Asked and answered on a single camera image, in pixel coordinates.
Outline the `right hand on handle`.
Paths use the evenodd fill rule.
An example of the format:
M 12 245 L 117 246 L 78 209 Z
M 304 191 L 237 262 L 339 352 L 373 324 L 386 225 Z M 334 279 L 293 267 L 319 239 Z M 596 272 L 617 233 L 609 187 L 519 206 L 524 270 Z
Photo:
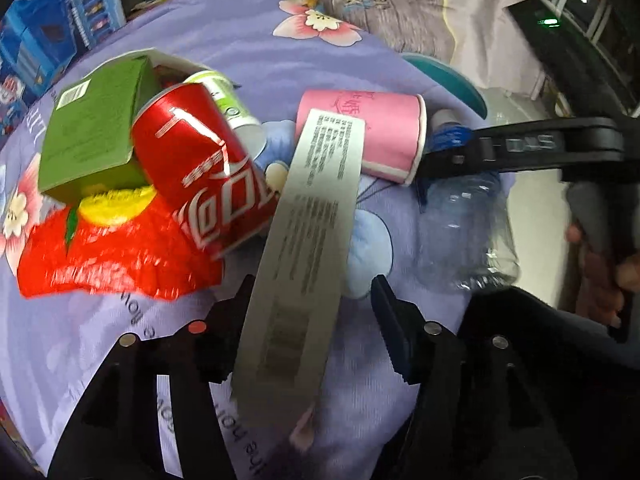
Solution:
M 565 236 L 580 249 L 578 261 L 582 278 L 576 300 L 576 313 L 604 326 L 620 326 L 624 292 L 639 292 L 639 254 L 613 266 L 604 255 L 590 247 L 586 234 L 578 223 L 572 223 Z

